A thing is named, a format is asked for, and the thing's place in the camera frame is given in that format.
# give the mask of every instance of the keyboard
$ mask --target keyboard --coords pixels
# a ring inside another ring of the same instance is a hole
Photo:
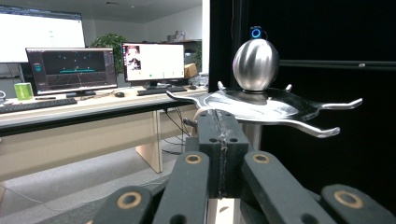
[[[167,91],[170,92],[178,92],[178,91],[187,91],[184,87],[170,87],[170,88],[161,88],[161,89],[149,89],[144,91],[137,91],[138,96],[142,95],[152,95],[152,94],[161,94],[166,93]]]
[[[60,105],[75,105],[76,103],[77,103],[77,101],[75,98],[66,98],[66,99],[59,99],[59,100],[34,102],[34,103],[30,103],[30,104],[25,104],[25,105],[4,105],[4,106],[0,106],[0,114],[49,108],[49,107],[55,107],[55,106],[60,106]]]

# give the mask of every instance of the gray floor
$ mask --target gray floor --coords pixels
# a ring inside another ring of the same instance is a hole
[[[181,143],[176,137],[167,141]],[[168,151],[182,150],[181,145],[165,141],[162,141],[162,146]],[[0,204],[0,224],[30,224],[44,220],[50,222],[43,223],[55,223],[54,220],[62,214],[88,202],[102,201],[101,199],[117,189],[144,185],[168,176],[172,172],[176,158],[177,155],[163,152],[163,172],[157,174],[134,148],[129,148],[8,180],[4,182],[8,189]]]

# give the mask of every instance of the white desk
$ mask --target white desk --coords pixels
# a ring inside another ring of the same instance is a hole
[[[161,172],[160,140],[181,131],[159,107],[172,106],[174,101],[166,94],[136,96],[137,90],[116,90],[125,93],[123,98],[110,94],[77,105],[0,115],[0,182],[130,147],[137,147],[151,167]],[[200,89],[176,94],[205,93]],[[183,118],[192,119],[196,112],[195,105],[179,109]],[[179,120],[175,111],[168,114]]]

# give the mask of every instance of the metal egg-shaped object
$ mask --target metal egg-shaped object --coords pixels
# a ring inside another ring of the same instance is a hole
[[[276,79],[279,55],[264,39],[251,39],[233,58],[233,75],[245,91],[264,91]]]

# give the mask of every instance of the monitor stand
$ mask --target monitor stand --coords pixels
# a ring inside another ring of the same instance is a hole
[[[158,81],[150,81],[149,85],[145,86],[146,90],[154,90],[154,89],[168,89],[172,87],[170,84],[161,84],[158,85]]]
[[[90,95],[96,95],[95,91],[76,91],[76,92],[69,92],[66,94],[66,98],[72,98],[72,97],[81,97],[81,96],[90,96]]]

